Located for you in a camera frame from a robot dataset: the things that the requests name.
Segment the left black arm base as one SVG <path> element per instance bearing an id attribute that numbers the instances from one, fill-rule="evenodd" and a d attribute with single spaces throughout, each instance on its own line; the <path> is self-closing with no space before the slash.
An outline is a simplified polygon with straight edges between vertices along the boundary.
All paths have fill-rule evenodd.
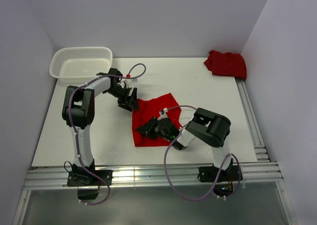
<path id="1" fill-rule="evenodd" d="M 65 161 L 63 168 L 68 173 L 67 187 L 77 187 L 77 198 L 79 202 L 87 205 L 98 205 L 105 202 L 110 197 L 110 186 L 112 183 L 113 171 L 109 169 L 96 170 L 95 162 L 89 167 L 79 167 L 70 161 Z M 106 197 L 99 201 L 97 199 L 101 186 L 107 187 Z"/>

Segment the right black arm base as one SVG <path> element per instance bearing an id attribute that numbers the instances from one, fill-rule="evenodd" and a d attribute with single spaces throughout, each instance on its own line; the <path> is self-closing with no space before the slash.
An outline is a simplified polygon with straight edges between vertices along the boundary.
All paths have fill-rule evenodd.
<path id="1" fill-rule="evenodd" d="M 198 180 L 202 183 L 214 183 L 218 168 L 214 166 L 199 167 Z M 233 182 L 242 182 L 243 176 L 238 166 L 231 166 L 227 170 L 221 170 L 217 185 L 213 192 L 218 196 L 228 196 L 234 192 Z"/>

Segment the bright red t-shirt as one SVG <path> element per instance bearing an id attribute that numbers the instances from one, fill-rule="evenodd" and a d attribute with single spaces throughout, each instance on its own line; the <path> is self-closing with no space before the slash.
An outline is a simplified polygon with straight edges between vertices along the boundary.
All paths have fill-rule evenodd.
<path id="1" fill-rule="evenodd" d="M 171 93 L 162 95 L 148 101 L 138 99 L 139 110 L 132 112 L 132 135 L 135 147 L 162 147 L 168 146 L 169 142 L 157 138 L 149 139 L 142 136 L 136 129 L 147 123 L 153 117 L 159 117 L 159 111 L 164 108 L 171 108 L 179 104 Z"/>

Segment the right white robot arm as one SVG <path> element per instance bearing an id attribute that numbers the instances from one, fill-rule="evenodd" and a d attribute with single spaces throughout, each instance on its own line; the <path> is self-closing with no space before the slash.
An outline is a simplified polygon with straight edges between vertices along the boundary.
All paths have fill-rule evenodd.
<path id="1" fill-rule="evenodd" d="M 152 117 L 147 123 L 136 128 L 136 131 L 149 139 L 161 138 L 170 142 L 178 151 L 187 147 L 198 138 L 211 146 L 215 177 L 226 180 L 232 173 L 233 159 L 225 139 L 230 134 L 231 121 L 218 113 L 203 108 L 195 109 L 191 120 L 183 127 L 176 127 L 167 113 L 180 106 L 164 108 L 159 117 Z"/>

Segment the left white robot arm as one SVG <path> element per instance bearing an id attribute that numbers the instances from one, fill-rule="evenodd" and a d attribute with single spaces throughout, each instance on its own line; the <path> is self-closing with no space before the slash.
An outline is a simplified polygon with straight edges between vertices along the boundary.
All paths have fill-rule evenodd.
<path id="1" fill-rule="evenodd" d="M 116 68 L 111 68 L 108 73 L 99 73 L 81 86 L 66 88 L 61 115 L 73 135 L 73 168 L 82 168 L 78 178 L 85 185 L 93 184 L 97 178 L 97 173 L 93 170 L 95 160 L 90 143 L 90 127 L 95 118 L 95 98 L 108 93 L 117 98 L 120 108 L 130 112 L 139 109 L 137 88 L 121 86 L 122 79 L 122 73 Z"/>

